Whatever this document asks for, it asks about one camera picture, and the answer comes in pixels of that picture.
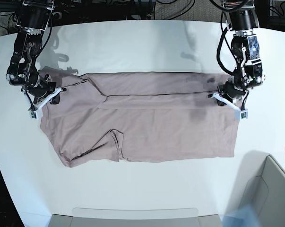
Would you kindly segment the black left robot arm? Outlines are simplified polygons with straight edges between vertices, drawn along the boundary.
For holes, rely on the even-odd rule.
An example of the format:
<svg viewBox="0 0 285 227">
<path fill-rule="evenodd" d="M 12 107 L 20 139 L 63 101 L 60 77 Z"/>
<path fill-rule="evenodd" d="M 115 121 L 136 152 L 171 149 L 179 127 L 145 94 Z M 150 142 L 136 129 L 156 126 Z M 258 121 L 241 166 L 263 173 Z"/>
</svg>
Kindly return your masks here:
<svg viewBox="0 0 285 227">
<path fill-rule="evenodd" d="M 259 28 L 254 1 L 222 0 L 219 5 L 211 2 L 222 11 L 223 17 L 228 14 L 225 17 L 226 28 L 222 30 L 216 59 L 221 69 L 231 75 L 231 78 L 230 81 L 218 88 L 219 95 L 223 100 L 226 99 L 233 104 L 242 101 L 240 109 L 244 110 L 249 90 L 262 85 L 265 81 L 259 43 L 253 32 L 255 28 Z M 228 31 L 234 31 L 230 45 L 231 54 L 236 62 L 233 71 L 227 70 L 220 60 L 222 44 Z"/>
</svg>

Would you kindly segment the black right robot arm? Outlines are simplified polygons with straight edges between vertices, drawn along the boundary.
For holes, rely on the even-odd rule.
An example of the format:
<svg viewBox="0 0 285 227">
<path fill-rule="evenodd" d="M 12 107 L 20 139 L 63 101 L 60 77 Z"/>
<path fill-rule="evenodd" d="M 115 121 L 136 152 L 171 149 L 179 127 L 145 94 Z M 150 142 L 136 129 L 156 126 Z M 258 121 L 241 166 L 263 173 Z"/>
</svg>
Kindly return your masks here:
<svg viewBox="0 0 285 227">
<path fill-rule="evenodd" d="M 6 79 L 13 86 L 21 86 L 30 104 L 37 105 L 51 96 L 57 88 L 55 82 L 39 75 L 36 59 L 45 45 L 42 38 L 48 23 L 52 21 L 53 0 L 24 0 L 17 13 L 19 28 L 14 51 L 7 69 Z"/>
</svg>

